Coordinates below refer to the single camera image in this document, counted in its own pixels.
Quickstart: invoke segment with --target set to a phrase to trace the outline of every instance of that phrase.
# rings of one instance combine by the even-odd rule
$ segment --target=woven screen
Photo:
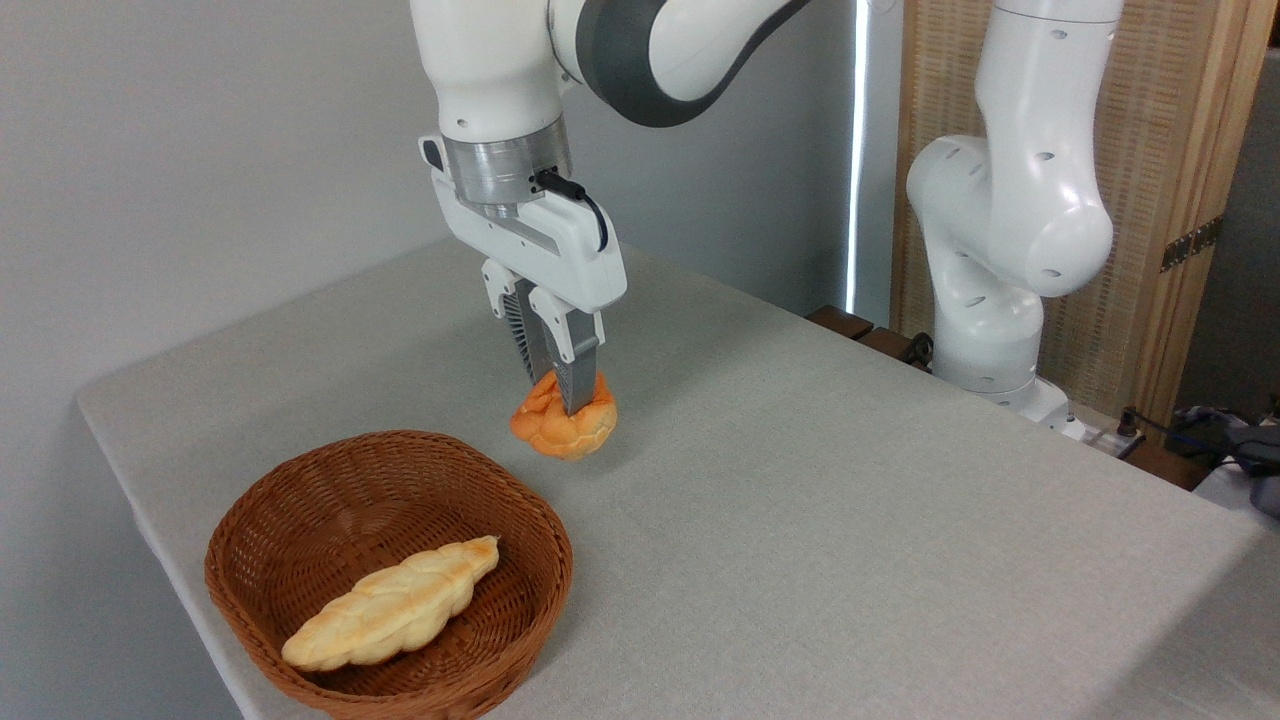
[[[1247,117],[1267,29],[1251,26],[1258,18],[1268,22],[1274,8],[1275,0],[1125,4],[1094,137],[1115,243],[1093,282],[1046,301],[1041,374],[1075,402],[1103,413],[1137,402],[1157,415],[1164,409],[1156,396],[1164,392],[1172,402],[1190,331],[1170,338],[1160,322],[1175,315],[1181,324],[1189,325],[1188,316],[1194,322],[1211,252],[1188,260],[1175,270],[1178,282],[1170,282],[1171,275],[1160,277],[1164,250],[1225,206],[1244,120],[1224,123],[1204,111],[1215,101],[1239,105],[1243,97]],[[895,329],[908,336],[932,328],[933,291],[920,229],[906,202],[906,170],[940,136],[983,135],[973,86],[989,14],[989,0],[906,5],[892,313]],[[1171,393],[1151,382],[1170,374]]]

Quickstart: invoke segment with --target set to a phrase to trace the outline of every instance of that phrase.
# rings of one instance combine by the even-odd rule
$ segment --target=metal hinge
[[[1222,215],[1219,215],[1183,237],[1170,242],[1165,246],[1165,259],[1160,263],[1160,272],[1166,273],[1170,269],[1185,263],[1188,258],[1199,255],[1206,247],[1212,247],[1221,234]]]

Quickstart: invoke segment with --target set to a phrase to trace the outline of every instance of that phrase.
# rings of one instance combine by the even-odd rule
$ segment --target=bread roll
[[[475,583],[498,565],[498,538],[486,536],[411,555],[378,570],[329,602],[284,643],[300,670],[374,665],[435,639],[471,603]]]
[[[595,397],[573,416],[564,414],[556,372],[547,373],[511,416],[511,432],[543,455],[576,461],[595,452],[618,424],[618,406],[595,373]]]

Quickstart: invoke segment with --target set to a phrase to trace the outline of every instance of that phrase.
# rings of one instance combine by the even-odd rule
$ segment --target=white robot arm
[[[1036,377],[1041,296],[1102,269],[1093,117],[1123,0],[996,0],[978,65],[987,138],[933,141],[911,164],[936,296],[936,375],[1065,429],[1066,397]]]
[[[806,0],[411,0],[439,136],[421,138],[449,228],[489,260],[493,313],[534,382],[591,400],[600,311],[626,292],[613,224],[572,173],[561,95],[585,83],[668,127],[710,106]]]

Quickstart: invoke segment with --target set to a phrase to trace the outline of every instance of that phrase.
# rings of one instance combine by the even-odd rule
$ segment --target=brown basket
[[[498,536],[498,566],[417,652],[300,673],[280,647],[374,570]],[[556,512],[500,465],[448,436],[370,433],[284,462],[209,541],[205,583],[253,662],[289,697],[339,720],[476,717],[524,682],[559,618],[573,553]]]

